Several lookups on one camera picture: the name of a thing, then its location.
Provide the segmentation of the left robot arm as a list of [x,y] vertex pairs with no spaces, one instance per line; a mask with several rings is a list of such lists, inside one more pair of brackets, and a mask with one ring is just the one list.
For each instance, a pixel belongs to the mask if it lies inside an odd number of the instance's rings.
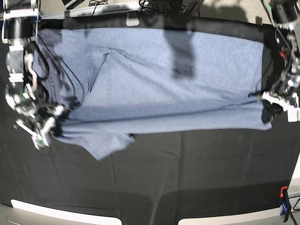
[[300,120],[300,6],[297,0],[261,2],[272,25],[265,31],[262,87],[250,96],[263,104],[262,122],[287,113]]

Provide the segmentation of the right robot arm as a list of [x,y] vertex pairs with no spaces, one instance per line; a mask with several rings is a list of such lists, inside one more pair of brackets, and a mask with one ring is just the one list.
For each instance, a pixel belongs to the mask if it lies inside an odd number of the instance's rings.
[[49,94],[42,82],[49,76],[49,65],[39,49],[40,1],[3,1],[1,40],[9,45],[6,67],[9,85],[5,89],[7,104],[24,120],[16,123],[40,145],[55,127],[56,119],[66,111],[58,103],[49,103]]

